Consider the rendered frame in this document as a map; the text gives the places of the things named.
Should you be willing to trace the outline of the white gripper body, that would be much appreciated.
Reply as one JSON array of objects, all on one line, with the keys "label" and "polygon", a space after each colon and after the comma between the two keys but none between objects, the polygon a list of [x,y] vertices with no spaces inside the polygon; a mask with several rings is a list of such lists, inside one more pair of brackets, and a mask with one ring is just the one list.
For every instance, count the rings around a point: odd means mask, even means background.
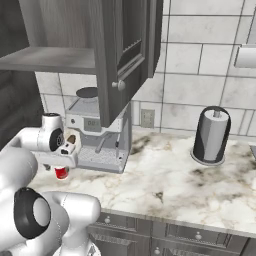
[{"label": "white gripper body", "polygon": [[34,152],[34,155],[40,164],[54,167],[75,168],[78,163],[78,156],[76,152],[69,155],[59,155],[57,153],[50,152]]}]

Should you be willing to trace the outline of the grey base cabinet door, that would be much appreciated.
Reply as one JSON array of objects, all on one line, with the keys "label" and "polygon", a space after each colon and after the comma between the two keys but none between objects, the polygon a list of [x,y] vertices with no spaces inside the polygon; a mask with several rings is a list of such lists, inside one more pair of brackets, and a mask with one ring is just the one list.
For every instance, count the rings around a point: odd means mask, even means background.
[{"label": "grey base cabinet door", "polygon": [[91,226],[90,238],[102,256],[149,256],[150,238],[125,231]]}]

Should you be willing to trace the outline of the red can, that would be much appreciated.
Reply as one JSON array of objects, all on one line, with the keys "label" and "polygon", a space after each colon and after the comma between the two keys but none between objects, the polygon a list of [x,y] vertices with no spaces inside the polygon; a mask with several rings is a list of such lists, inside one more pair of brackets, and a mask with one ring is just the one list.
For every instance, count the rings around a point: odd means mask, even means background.
[{"label": "red can", "polygon": [[68,167],[58,167],[55,169],[56,178],[59,180],[64,180],[68,177],[69,168]]}]

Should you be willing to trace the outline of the silver coffee machine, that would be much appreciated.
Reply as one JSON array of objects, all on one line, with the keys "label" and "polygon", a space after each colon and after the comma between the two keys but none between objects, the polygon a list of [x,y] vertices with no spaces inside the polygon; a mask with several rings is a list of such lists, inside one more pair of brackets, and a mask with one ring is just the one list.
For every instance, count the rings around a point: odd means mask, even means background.
[{"label": "silver coffee machine", "polygon": [[80,133],[78,168],[121,174],[132,144],[131,104],[128,103],[113,123],[100,123],[98,91],[84,87],[66,109],[66,126]]}]

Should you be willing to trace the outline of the grey drawer front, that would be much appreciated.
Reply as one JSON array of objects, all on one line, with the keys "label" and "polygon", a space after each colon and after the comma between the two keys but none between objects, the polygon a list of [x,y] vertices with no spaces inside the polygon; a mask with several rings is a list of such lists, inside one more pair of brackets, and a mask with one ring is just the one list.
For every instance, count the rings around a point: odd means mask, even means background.
[{"label": "grey drawer front", "polygon": [[[104,222],[107,216],[110,216],[110,224],[106,224]],[[145,236],[150,235],[151,229],[151,222],[148,220],[104,212],[101,213],[99,219],[97,220],[97,224]]]},{"label": "grey drawer front", "polygon": [[[200,232],[202,235],[201,240],[195,239],[197,232]],[[167,225],[165,234],[167,237],[174,236],[176,238],[186,239],[201,244],[210,244],[218,247],[224,247],[235,251],[240,250],[247,241],[247,238],[242,236],[192,227],[178,226],[174,224]]]}]

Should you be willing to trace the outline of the round grey door knob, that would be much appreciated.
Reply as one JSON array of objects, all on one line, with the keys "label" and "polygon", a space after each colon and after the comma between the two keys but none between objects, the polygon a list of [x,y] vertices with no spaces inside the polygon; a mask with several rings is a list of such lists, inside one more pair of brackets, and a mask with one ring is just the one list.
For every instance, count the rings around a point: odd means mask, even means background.
[{"label": "round grey door knob", "polygon": [[123,80],[119,80],[118,82],[113,82],[112,87],[116,88],[118,91],[123,91],[126,88],[126,84]]}]

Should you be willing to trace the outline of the black paper towel holder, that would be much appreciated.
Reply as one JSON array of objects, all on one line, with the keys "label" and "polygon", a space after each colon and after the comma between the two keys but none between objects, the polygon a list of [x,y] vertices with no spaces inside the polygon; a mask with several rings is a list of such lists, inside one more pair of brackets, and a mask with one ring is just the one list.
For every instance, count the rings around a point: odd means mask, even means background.
[{"label": "black paper towel holder", "polygon": [[230,114],[220,106],[208,106],[200,114],[191,157],[206,166],[225,161],[225,148],[231,129]]}]

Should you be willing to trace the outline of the silver range hood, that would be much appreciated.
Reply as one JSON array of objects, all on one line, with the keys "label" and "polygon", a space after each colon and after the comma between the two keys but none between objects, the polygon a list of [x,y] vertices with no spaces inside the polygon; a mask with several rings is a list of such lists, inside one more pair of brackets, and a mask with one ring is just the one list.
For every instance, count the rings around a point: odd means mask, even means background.
[{"label": "silver range hood", "polygon": [[241,45],[237,49],[234,66],[236,68],[256,68],[256,45]]}]

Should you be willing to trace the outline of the grey wall outlet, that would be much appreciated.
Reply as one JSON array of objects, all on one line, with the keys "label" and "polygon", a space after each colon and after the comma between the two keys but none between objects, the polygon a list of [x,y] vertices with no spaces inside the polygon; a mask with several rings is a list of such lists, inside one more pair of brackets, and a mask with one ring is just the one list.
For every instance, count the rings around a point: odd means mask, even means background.
[{"label": "grey wall outlet", "polygon": [[152,109],[141,110],[141,126],[144,128],[154,127],[155,111]]}]

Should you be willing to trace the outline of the grey wooden wall cabinet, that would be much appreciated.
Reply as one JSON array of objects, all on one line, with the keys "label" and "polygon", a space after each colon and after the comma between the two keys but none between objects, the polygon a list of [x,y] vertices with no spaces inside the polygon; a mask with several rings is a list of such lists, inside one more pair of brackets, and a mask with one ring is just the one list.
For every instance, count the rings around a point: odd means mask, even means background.
[{"label": "grey wooden wall cabinet", "polygon": [[0,0],[0,70],[95,74],[89,0]]}]

